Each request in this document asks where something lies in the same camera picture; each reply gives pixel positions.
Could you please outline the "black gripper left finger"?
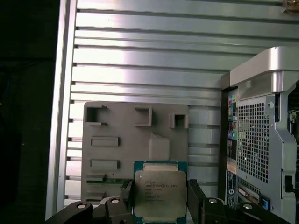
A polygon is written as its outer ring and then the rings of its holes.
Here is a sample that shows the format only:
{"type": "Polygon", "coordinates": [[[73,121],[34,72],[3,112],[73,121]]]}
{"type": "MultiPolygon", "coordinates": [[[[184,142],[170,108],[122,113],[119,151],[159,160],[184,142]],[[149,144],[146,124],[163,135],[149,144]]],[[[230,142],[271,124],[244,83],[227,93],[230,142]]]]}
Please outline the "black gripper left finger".
{"type": "Polygon", "coordinates": [[[106,197],[94,208],[90,202],[73,202],[47,224],[133,224],[134,182],[126,179],[118,196],[106,197]]]}

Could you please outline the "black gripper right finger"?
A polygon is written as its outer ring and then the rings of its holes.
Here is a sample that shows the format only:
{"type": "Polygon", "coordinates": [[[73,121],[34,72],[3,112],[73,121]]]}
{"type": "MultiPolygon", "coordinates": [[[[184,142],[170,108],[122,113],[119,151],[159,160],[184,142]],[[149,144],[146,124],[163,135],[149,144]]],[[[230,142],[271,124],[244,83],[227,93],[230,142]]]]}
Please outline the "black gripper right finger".
{"type": "Polygon", "coordinates": [[[188,210],[195,224],[288,223],[254,203],[241,203],[231,209],[218,198],[206,197],[195,179],[188,181],[188,210]]]}

